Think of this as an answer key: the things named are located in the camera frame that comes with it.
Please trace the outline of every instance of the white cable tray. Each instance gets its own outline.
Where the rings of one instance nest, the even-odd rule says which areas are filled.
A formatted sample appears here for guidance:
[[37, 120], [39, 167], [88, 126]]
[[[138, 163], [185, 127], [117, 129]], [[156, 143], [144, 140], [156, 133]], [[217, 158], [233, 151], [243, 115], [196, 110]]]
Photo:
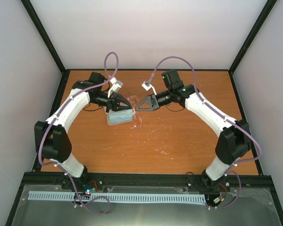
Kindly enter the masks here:
[[[187, 203], [204, 205], [206, 203], [203, 194], [124, 194], [124, 193], [92, 193], [90, 197], [82, 197], [87, 202], [99, 196], [105, 196], [110, 202], [116, 203]], [[28, 200], [44, 201], [73, 201], [74, 192], [37, 192], [30, 191]], [[95, 202], [107, 202], [100, 198]]]

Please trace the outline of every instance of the wooden table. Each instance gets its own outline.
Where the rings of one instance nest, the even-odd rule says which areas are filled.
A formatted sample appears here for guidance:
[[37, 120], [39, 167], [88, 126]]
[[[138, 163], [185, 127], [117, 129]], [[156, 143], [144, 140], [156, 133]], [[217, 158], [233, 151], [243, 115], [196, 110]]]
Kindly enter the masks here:
[[[166, 90], [158, 71], [152, 84], [157, 92]], [[71, 71], [62, 102], [77, 80], [87, 80], [91, 71]], [[119, 71], [117, 79], [124, 83], [119, 93], [124, 97], [137, 95], [141, 101], [152, 92], [141, 86], [151, 71]], [[185, 85], [193, 83], [192, 73], [179, 71]], [[197, 72], [198, 88], [204, 96], [226, 114], [241, 119], [228, 72]], [[169, 106], [179, 110], [178, 104]], [[103, 109], [81, 111], [69, 130], [72, 153], [89, 172], [201, 174], [215, 157], [217, 136], [192, 112], [184, 109], [172, 112], [161, 107], [154, 112], [139, 112], [141, 129], [130, 129], [130, 123], [109, 126]], [[249, 151], [244, 158], [251, 158]], [[53, 166], [42, 171], [57, 171]], [[237, 173], [257, 175], [255, 163], [241, 163]]]

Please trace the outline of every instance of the white wall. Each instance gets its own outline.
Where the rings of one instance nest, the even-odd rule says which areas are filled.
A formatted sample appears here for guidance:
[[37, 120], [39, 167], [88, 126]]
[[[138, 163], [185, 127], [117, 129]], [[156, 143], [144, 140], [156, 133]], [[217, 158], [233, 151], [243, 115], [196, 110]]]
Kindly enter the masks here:
[[[66, 68], [154, 68], [164, 57], [228, 69], [266, 0], [32, 0]], [[115, 67], [111, 61], [108, 66]], [[168, 60], [162, 68], [187, 68]]]
[[283, 0], [278, 1], [234, 73], [251, 132], [262, 145], [283, 207]]
[[21, 1], [0, 0], [0, 226], [32, 168], [33, 126], [48, 116], [60, 76]]

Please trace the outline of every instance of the white cable clip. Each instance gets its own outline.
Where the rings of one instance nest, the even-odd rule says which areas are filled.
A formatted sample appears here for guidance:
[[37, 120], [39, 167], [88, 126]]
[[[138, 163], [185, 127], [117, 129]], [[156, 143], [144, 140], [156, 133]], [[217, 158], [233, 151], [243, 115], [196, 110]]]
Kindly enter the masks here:
[[223, 121], [228, 123], [228, 121], [230, 121], [230, 116], [224, 115], [224, 117], [225, 117], [225, 118], [223, 119]]
[[207, 100], [205, 98], [203, 98], [202, 104], [204, 105], [206, 102], [207, 102]]
[[53, 114], [52, 117], [53, 117], [52, 120], [56, 119], [56, 121], [58, 121], [58, 116], [57, 116], [57, 114]]

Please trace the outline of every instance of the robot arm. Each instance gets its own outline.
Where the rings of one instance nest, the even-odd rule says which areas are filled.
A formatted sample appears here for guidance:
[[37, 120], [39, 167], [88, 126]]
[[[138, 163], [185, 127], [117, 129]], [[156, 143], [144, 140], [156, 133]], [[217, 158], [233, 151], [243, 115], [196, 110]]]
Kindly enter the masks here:
[[73, 98], [73, 95], [76, 93], [87, 87], [101, 84], [104, 80], [105, 77], [100, 73], [92, 73], [89, 80], [77, 81], [73, 85], [70, 95], [61, 105], [61, 107], [45, 122], [39, 121], [34, 126], [36, 151], [38, 152], [45, 130], [49, 124], [55, 120], [49, 134], [45, 139], [42, 148], [42, 158], [49, 159], [50, 161], [54, 162], [55, 165], [61, 166], [66, 172], [75, 178], [81, 177], [84, 171], [87, 172], [87, 168], [72, 155], [72, 147], [67, 135], [72, 122], [79, 112], [88, 103], [106, 106], [107, 112], [109, 112], [109, 110], [117, 112], [125, 109], [131, 109], [130, 102], [120, 94], [114, 92], [114, 89], [113, 92], [110, 92], [109, 97], [107, 93], [101, 91], [102, 87], [97, 87], [95, 89], [82, 92]]
[[[147, 96], [137, 105], [136, 110], [155, 111], [161, 106], [175, 102], [198, 115], [213, 129], [219, 137], [215, 148], [216, 157], [202, 173], [202, 183], [206, 189], [209, 189], [218, 182], [237, 159], [241, 158], [250, 150], [250, 139], [230, 123], [226, 122], [225, 119], [235, 122], [247, 132], [249, 132], [249, 126], [245, 120], [237, 121], [220, 111], [199, 92], [203, 98], [202, 101], [191, 84], [184, 86], [176, 70], [162, 73], [162, 78], [168, 90], [157, 95], [152, 94]], [[149, 108], [141, 108], [145, 102], [148, 103]], [[205, 102], [223, 115], [225, 119], [214, 113]]]

